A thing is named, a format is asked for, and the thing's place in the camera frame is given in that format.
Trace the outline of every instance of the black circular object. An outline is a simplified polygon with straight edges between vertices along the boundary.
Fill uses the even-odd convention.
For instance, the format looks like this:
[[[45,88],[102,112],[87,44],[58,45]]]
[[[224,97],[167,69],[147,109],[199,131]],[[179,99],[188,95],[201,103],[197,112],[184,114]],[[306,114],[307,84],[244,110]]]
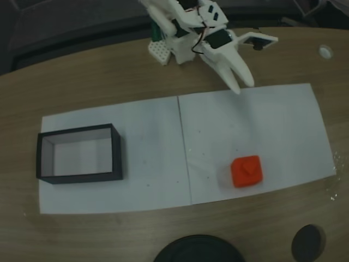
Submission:
[[[301,228],[292,241],[292,255],[297,262],[313,262],[323,252],[326,237],[321,228],[306,225]]]
[[[167,245],[154,262],[245,262],[239,251],[214,236],[186,236]]]

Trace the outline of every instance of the green component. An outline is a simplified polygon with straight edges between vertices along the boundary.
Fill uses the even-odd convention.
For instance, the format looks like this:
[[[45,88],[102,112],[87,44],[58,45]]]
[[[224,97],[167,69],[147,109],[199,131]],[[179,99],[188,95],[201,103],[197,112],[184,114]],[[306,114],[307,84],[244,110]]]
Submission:
[[[151,22],[151,25],[152,25],[152,41],[153,42],[161,41],[163,39],[163,37],[161,35],[160,27],[153,20]]]

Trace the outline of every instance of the black round base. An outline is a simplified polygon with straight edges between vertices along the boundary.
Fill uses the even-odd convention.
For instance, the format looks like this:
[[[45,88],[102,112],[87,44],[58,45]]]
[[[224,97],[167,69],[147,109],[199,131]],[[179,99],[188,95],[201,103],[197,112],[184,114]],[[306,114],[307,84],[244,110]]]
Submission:
[[[166,246],[154,262],[245,262],[239,251],[214,236],[194,235]]]

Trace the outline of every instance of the wire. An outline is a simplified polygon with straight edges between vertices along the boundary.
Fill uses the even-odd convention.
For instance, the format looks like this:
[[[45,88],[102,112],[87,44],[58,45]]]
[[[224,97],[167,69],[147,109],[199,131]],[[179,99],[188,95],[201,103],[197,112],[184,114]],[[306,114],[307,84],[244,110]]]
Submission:
[[[196,11],[197,11],[197,15],[200,16],[202,18],[202,16],[200,15],[200,11],[198,9],[199,7],[196,7]],[[196,42],[196,44],[191,48],[192,52],[194,53],[199,53],[200,55],[203,55],[203,52],[198,52],[195,51],[194,48],[198,46],[199,43],[201,43],[204,40],[205,34],[206,34],[206,30],[208,29],[208,26],[205,24],[205,22],[202,19],[202,24],[204,26],[204,29],[202,31],[202,33],[200,34],[200,37],[198,39],[198,41]]]
[[[202,31],[202,33],[200,34],[200,37],[198,39],[198,41],[196,42],[196,44],[191,48],[192,52],[194,53],[199,53],[200,55],[203,55],[203,52],[198,52],[195,51],[194,48],[198,46],[198,44],[204,39],[204,35],[206,34],[206,28]]]

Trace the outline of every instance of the red block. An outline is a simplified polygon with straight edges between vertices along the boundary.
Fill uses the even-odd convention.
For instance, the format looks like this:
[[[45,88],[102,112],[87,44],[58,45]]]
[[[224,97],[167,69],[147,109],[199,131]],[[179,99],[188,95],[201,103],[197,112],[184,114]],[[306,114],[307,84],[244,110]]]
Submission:
[[[259,156],[236,158],[230,165],[235,187],[247,187],[263,180],[263,172]]]

